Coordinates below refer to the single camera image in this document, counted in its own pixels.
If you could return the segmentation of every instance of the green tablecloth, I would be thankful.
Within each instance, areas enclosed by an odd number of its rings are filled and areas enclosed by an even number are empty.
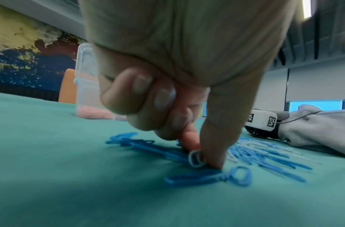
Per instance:
[[[291,170],[307,183],[254,165],[248,188],[169,188],[165,176],[192,169],[107,146],[137,130],[77,118],[74,108],[0,94],[0,227],[345,227],[345,158],[303,151],[322,163],[293,159],[314,168]],[[152,132],[138,137],[175,145]]]

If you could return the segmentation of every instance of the transparent plastic box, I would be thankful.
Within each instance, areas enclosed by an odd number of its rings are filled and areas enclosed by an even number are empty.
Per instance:
[[[89,43],[78,47],[75,80],[77,85],[76,115],[88,119],[125,120],[112,114],[100,102],[98,66]]]

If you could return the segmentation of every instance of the hand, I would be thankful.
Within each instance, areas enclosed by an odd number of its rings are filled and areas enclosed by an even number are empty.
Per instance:
[[[297,0],[80,0],[100,71],[101,101],[138,129],[201,147],[206,161],[221,169],[296,5]],[[194,121],[207,98],[199,140]]]

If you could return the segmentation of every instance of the painted wall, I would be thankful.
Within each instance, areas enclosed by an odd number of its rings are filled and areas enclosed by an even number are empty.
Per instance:
[[[64,72],[75,69],[77,48],[84,42],[0,6],[0,83],[59,92]]]

